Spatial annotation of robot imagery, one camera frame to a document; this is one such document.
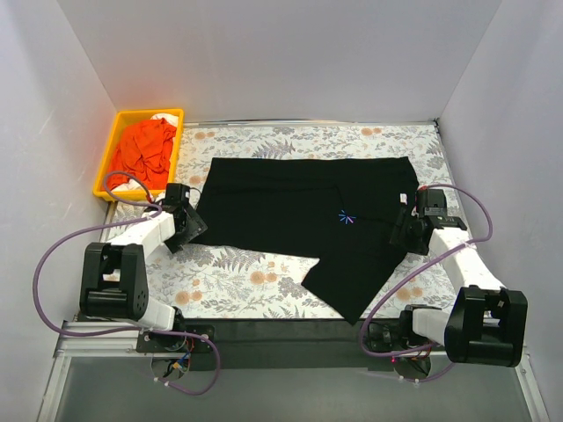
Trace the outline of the black t shirt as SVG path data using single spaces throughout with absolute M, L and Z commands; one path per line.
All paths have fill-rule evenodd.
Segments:
M 408 157 L 213 158 L 198 244 L 314 258 L 302 285 L 355 324 L 404 260 L 391 242 L 419 187 Z

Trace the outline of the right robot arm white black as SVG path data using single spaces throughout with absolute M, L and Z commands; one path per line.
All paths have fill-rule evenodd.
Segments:
M 463 220 L 449 215 L 441 187 L 423 187 L 413 208 L 401 206 L 391 244 L 435 254 L 457 298 L 450 311 L 406 306 L 398 318 L 399 342 L 413 350 L 436 343 L 456 363 L 515 367 L 522 358 L 528 301 L 491 273 L 476 243 Z

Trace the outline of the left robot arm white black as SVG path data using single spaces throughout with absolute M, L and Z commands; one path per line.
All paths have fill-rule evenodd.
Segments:
M 157 204 L 161 214 L 131 225 L 108 243 L 89 244 L 84 253 L 80 311 L 157 330 L 157 341 L 170 352 L 187 340 L 186 328 L 175 322 L 177 311 L 150 296 L 146 259 L 164 246 L 176 253 L 208 228 L 190 203 L 192 189 L 171 183 Z

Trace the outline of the yellow plastic bin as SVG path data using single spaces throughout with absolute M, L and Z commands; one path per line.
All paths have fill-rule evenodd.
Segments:
M 184 110 L 120 111 L 114 118 L 92 193 L 106 201 L 158 196 L 175 177 Z

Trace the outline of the floral table cloth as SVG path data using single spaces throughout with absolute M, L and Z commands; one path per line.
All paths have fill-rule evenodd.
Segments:
M 176 180 L 201 190 L 214 157 L 270 159 L 409 158 L 424 184 L 452 181 L 435 125 L 220 126 L 184 129 Z M 410 255 L 370 304 L 379 317 L 396 317 L 408 304 L 450 309 L 456 294 L 439 265 L 422 269 Z M 311 258 L 230 247 L 166 248 L 147 262 L 150 293 L 190 318 L 334 318 L 335 312 L 303 288 Z

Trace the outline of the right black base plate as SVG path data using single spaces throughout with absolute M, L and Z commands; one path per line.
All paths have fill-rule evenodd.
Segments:
M 395 319 L 372 321 L 364 335 L 363 344 L 373 353 L 389 353 L 415 347 Z

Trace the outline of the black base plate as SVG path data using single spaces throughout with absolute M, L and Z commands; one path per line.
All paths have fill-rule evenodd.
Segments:
M 135 350 L 138 353 L 211 353 L 211 346 L 205 341 L 213 340 L 215 326 L 211 324 L 189 324 L 185 331 L 194 334 L 190 336 L 176 336 L 170 334 L 155 334 L 147 332 L 137 338 Z
M 372 321 L 364 335 L 363 344 L 373 353 L 389 353 L 415 347 L 395 319 Z

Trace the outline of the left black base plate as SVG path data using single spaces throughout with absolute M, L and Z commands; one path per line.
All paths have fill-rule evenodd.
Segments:
M 135 350 L 138 353 L 211 353 L 211 346 L 205 341 L 213 340 L 215 326 L 211 324 L 189 324 L 185 331 L 194 334 L 190 336 L 176 336 L 170 334 L 155 334 L 147 332 L 137 338 Z

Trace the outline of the aluminium frame rail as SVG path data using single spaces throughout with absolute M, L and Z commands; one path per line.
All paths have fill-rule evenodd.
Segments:
M 110 358 L 135 357 L 139 329 L 128 325 L 127 331 L 92 336 L 98 331 L 110 331 L 121 328 L 116 322 L 64 322 L 65 331 L 86 334 L 86 337 L 67 336 L 61 334 L 57 340 L 53 365 L 48 377 L 38 421 L 55 421 L 67 382 L 70 365 L 73 358 Z

